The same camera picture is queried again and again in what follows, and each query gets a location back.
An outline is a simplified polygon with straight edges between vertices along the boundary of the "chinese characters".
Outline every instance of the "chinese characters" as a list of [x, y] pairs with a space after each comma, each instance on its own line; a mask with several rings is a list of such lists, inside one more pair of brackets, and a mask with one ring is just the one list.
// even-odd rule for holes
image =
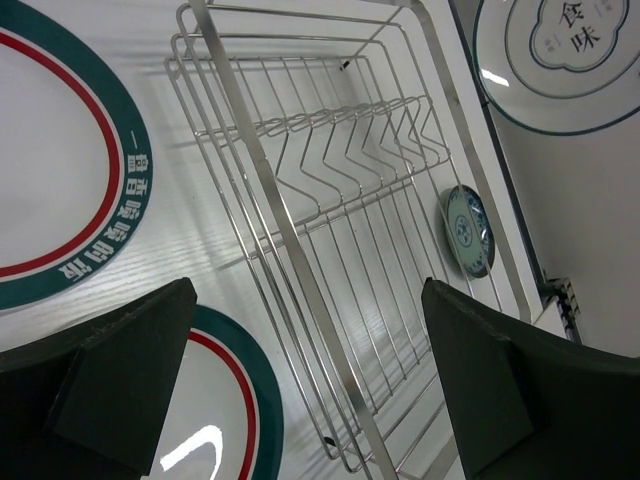
[[[608, 5], [608, 0], [602, 0], [603, 4]], [[584, 13], [582, 11], [582, 3], [569, 3], [564, 2], [562, 5], [562, 16], [560, 17], [560, 24], [566, 23], [567, 28], [573, 29], [573, 26], [579, 21], [584, 20]], [[591, 26], [580, 26], [580, 31], [571, 36], [571, 43], [576, 49], [576, 52], [585, 52], [587, 48], [593, 48], [594, 42], [600, 40], [600, 37], [595, 35], [595, 29]]]

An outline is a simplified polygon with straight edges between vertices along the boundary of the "plate with green rim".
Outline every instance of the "plate with green rim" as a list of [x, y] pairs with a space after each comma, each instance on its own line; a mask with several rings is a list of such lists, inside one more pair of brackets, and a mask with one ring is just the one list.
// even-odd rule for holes
[[267, 356], [234, 320], [197, 305], [149, 478], [275, 480], [283, 439]]
[[0, 2], [0, 310], [101, 270], [153, 180], [142, 116], [115, 73], [37, 10]]

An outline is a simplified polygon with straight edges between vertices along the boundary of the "blue and white plate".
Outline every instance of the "blue and white plate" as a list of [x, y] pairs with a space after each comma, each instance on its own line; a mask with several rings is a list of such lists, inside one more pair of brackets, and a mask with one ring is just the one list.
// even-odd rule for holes
[[488, 275], [487, 264], [493, 266], [496, 246], [478, 194], [466, 185], [454, 187], [447, 198], [446, 216], [451, 231], [447, 239], [454, 256], [469, 275]]

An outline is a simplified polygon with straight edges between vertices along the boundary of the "green rim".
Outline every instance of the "green rim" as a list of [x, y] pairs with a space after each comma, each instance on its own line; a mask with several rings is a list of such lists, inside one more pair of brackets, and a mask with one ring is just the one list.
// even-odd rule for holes
[[[97, 228], [73, 254], [61, 256], [40, 269], [26, 271], [20, 276], [8, 276], [5, 281], [0, 280], [1, 310], [25, 305], [66, 290], [109, 263], [131, 238], [142, 220], [151, 193], [153, 162], [149, 136], [133, 99], [107, 64], [87, 45], [50, 18], [17, 0], [4, 0], [0, 3], [0, 28], [12, 37], [23, 39], [28, 45], [43, 50], [49, 60], [71, 70], [88, 87], [115, 129], [114, 135], [122, 151], [120, 171], [123, 172], [114, 206], [111, 214], [105, 217], [106, 221], [101, 223], [102, 228]], [[144, 158], [147, 162], [146, 170], [134, 169], [130, 172], [125, 161], [130, 155]], [[131, 191], [135, 185], [141, 188], [133, 195]], [[128, 229], [124, 238], [122, 235], [114, 236], [114, 228], [126, 227]]]
[[478, 10], [476, 11], [475, 22], [474, 22], [474, 25], [473, 25], [473, 45], [472, 45], [473, 69], [475, 71], [474, 73], [475, 73], [475, 76], [476, 76], [476, 79], [477, 79], [478, 83], [482, 86], [482, 91], [485, 93], [485, 95], [487, 96], [487, 98], [489, 99], [491, 104], [496, 108], [496, 110], [498, 110], [502, 115], [504, 115], [510, 121], [512, 121], [516, 125], [524, 128], [526, 130], [529, 130], [530, 132], [540, 133], [542, 135], [550, 135], [550, 136], [554, 136], [554, 137], [572, 137], [572, 136], [577, 136], [577, 135], [585, 135], [587, 133], [593, 133], [593, 132], [597, 132], [599, 130], [604, 130], [605, 128], [612, 127], [613, 125], [616, 125], [616, 124], [618, 124], [620, 122], [625, 121], [627, 118], [635, 115], [636, 113], [638, 113], [640, 111], [640, 105], [638, 105], [632, 111], [626, 113], [622, 117], [619, 117], [616, 120], [608, 122], [608, 123], [606, 123], [604, 125], [600, 125], [598, 127], [593, 127], [593, 128], [588, 128], [588, 129], [585, 129], [585, 130], [574, 130], [574, 131], [566, 131], [566, 132], [547, 131], [547, 130], [542, 130], [542, 129], [539, 129], [539, 128], [535, 128], [535, 127], [527, 125], [527, 124], [521, 122], [520, 120], [517, 120], [516, 118], [512, 117], [511, 115], [509, 115], [509, 113], [507, 113], [506, 110], [504, 108], [502, 108], [500, 106], [500, 104], [491, 96], [491, 93], [489, 92], [489, 89], [486, 88], [485, 83], [482, 80], [482, 77], [480, 75], [480, 64], [479, 64], [479, 61], [478, 61], [478, 48], [477, 48], [478, 47], [478, 24], [480, 23], [480, 15], [482, 14], [482, 8], [484, 7], [484, 3], [485, 3], [485, 0], [480, 0], [480, 4], [478, 5]]
[[193, 328], [220, 340], [242, 363], [253, 386], [260, 418], [252, 478], [277, 479], [284, 443], [284, 414], [278, 381], [269, 359], [242, 326], [220, 312], [197, 305]]

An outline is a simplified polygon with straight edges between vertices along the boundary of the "white plate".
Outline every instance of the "white plate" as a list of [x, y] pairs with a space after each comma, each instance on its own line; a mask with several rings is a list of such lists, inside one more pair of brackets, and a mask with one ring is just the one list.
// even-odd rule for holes
[[474, 62], [494, 105], [530, 130], [588, 133], [640, 109], [640, 3], [484, 0]]
[[142, 118], [115, 74], [32, 8], [0, 5], [0, 309], [110, 261], [151, 192]]
[[275, 480], [283, 432], [278, 383], [260, 346], [198, 305], [149, 478]]

